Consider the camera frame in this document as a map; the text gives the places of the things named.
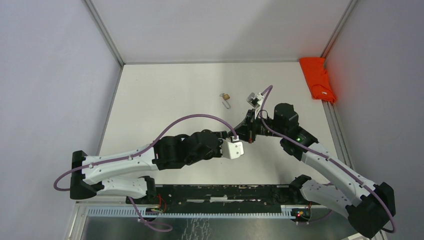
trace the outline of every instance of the white table surface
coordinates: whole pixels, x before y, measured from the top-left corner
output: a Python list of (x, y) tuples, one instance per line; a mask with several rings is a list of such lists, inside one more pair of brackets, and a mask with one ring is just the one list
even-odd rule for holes
[[(190, 114), (214, 115), (235, 127), (251, 109), (247, 96), (269, 85), (273, 90), (265, 109), (272, 114), (278, 103), (293, 104), (300, 125), (336, 155), (323, 104), (311, 98), (298, 62), (125, 65), (100, 155), (150, 144), (171, 122)], [(223, 106), (221, 93), (230, 95), (231, 109)], [(192, 118), (178, 123), (166, 136), (191, 135), (204, 129), (229, 130), (213, 119)], [(280, 138), (258, 136), (253, 144), (243, 145), (244, 155), (237, 159), (213, 158), (182, 169), (130, 176), (149, 175), (156, 184), (288, 184), (305, 174), (328, 182), (286, 154)]]

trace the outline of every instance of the white wall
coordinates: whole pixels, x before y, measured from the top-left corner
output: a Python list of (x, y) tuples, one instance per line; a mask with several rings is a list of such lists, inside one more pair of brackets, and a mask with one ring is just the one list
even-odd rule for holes
[(96, 153), (119, 69), (82, 1), (1, 1), (0, 239), (64, 238), (53, 181)]
[(319, 56), (350, 0), (93, 0), (126, 63)]
[(361, 1), (327, 59), (357, 171), (394, 188), (390, 239), (423, 234), (423, 13), (422, 0)]

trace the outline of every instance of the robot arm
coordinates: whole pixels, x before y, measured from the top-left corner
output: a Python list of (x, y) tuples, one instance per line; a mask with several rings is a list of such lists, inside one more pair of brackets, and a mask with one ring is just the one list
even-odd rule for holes
[(147, 151), (145, 145), (132, 151), (107, 156), (88, 156), (83, 151), (72, 155), (72, 168), (89, 165), (71, 175), (70, 198), (88, 199), (96, 195), (129, 196), (135, 199), (156, 196), (151, 177), (130, 178), (120, 175), (165, 169), (181, 169), (212, 158), (236, 159), (244, 154), (243, 144), (227, 133), (203, 130), (188, 136), (165, 136)]
[(302, 175), (290, 184), (298, 191), (299, 197), (301, 195), (307, 201), (338, 212), (358, 232), (372, 238), (389, 221), (389, 216), (366, 186), (384, 202), (392, 216), (396, 213), (393, 189), (385, 182), (377, 185), (332, 155), (316, 137), (299, 126), (299, 115), (294, 111), (293, 105), (280, 103), (274, 108), (273, 119), (269, 116), (262, 118), (259, 113), (263, 101), (264, 96), (261, 93), (252, 93), (248, 97), (247, 102), (254, 109), (249, 110), (244, 121), (235, 127), (239, 138), (253, 143), (257, 135), (285, 136), (280, 145), (286, 153), (311, 166), (337, 187), (319, 184)]

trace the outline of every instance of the padlock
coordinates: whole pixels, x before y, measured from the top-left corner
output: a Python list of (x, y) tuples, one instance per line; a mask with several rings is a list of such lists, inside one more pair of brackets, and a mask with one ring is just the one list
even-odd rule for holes
[(224, 105), (224, 107), (226, 109), (230, 109), (230, 103), (227, 101), (228, 99), (230, 99), (230, 95), (226, 94), (226, 93), (221, 93), (219, 96), (221, 96), (225, 102), (222, 102), (222, 104)]
[(228, 99), (230, 99), (230, 95), (228, 95), (228, 94), (224, 93), (224, 95), (222, 95), (222, 98), (223, 98), (224, 100), (228, 100)]

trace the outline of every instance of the red towel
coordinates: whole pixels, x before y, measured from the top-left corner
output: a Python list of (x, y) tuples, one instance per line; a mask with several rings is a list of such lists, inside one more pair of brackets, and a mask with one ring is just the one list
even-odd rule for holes
[(299, 62), (312, 97), (335, 103), (337, 97), (330, 87), (327, 70), (324, 69), (325, 60), (322, 57), (303, 57)]

